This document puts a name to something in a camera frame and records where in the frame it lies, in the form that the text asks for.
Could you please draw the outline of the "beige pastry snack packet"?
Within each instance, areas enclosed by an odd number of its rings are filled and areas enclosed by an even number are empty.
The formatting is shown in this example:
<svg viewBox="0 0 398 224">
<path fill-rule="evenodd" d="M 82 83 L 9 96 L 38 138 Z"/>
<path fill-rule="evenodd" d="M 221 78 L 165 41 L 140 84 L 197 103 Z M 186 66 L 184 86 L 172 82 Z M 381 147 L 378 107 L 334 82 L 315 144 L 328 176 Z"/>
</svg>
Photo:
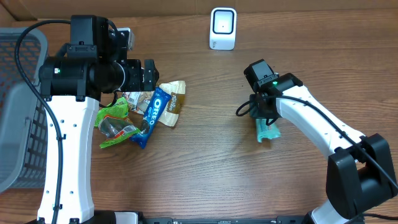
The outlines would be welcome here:
<svg viewBox="0 0 398 224">
<path fill-rule="evenodd" d="M 166 126 L 174 127 L 177 123 L 181 107 L 185 100 L 186 84 L 182 80 L 162 83 L 160 88 L 171 96 L 159 121 Z M 129 109 L 138 114 L 144 114 L 154 91 L 124 92 Z"/>
</svg>

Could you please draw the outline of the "white snack packet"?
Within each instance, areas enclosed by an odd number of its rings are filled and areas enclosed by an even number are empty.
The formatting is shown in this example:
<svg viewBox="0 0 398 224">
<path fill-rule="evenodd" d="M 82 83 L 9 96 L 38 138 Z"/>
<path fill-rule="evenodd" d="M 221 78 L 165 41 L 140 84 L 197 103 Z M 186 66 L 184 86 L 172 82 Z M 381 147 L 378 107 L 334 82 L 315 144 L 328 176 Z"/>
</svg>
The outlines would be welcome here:
<svg viewBox="0 0 398 224">
<path fill-rule="evenodd" d="M 257 141 L 276 139 L 281 137 L 279 128 L 275 123 L 276 119 L 256 119 Z"/>
</svg>

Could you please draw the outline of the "blue oreo packet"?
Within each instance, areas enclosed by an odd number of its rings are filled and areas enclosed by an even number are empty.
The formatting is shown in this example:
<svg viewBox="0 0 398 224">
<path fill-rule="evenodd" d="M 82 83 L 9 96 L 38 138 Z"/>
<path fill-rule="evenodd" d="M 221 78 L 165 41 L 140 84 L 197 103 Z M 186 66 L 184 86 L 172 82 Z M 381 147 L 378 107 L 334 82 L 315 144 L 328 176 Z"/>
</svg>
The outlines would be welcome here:
<svg viewBox="0 0 398 224">
<path fill-rule="evenodd" d="M 138 143 L 142 149 L 146 147 L 148 139 L 150 138 L 170 99 L 171 96 L 167 92 L 163 91 L 160 87 L 155 89 L 149 105 L 144 113 L 141 123 L 141 131 L 131 136 L 131 141 Z"/>
</svg>

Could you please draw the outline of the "green snack packet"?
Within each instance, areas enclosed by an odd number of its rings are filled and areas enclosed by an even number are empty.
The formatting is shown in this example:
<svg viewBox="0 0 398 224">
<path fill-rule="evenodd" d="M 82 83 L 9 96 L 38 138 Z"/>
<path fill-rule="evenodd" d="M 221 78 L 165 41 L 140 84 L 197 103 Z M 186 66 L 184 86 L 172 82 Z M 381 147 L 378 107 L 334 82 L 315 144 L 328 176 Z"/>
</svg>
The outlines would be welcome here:
<svg viewBox="0 0 398 224">
<path fill-rule="evenodd" d="M 99 145 L 100 148 L 119 144 L 140 133 L 141 130 L 134 126 L 128 114 L 129 107 L 124 97 L 119 98 L 113 106 L 98 111 L 95 127 L 106 136 L 106 140 Z"/>
</svg>

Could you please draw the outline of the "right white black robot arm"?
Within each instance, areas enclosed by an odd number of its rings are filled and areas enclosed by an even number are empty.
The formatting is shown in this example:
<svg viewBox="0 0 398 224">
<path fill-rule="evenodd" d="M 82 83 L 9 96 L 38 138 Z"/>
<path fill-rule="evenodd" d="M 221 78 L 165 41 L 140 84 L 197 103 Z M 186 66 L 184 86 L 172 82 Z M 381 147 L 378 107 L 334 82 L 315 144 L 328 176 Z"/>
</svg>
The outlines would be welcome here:
<svg viewBox="0 0 398 224">
<path fill-rule="evenodd" d="M 397 179 L 388 142 L 357 131 L 321 105 L 292 73 L 279 75 L 260 59 L 244 70 L 253 93 L 245 103 L 250 117 L 271 126 L 289 120 L 327 160 L 327 200 L 306 215 L 277 223 L 364 223 L 368 211 L 397 196 Z"/>
</svg>

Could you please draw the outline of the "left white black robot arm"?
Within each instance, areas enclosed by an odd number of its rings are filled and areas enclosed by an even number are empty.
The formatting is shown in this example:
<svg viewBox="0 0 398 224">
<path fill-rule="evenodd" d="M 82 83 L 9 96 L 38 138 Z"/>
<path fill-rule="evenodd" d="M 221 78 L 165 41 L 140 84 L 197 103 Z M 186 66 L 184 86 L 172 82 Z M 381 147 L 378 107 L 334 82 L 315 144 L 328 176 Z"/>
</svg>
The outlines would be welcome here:
<svg viewBox="0 0 398 224">
<path fill-rule="evenodd" d="M 47 115 L 47 167 L 39 223 L 138 223 L 139 213 L 96 210 L 91 147 L 101 95 L 152 91 L 153 60 L 129 59 L 134 34 L 100 16 L 72 16 L 70 41 L 39 70 Z"/>
</svg>

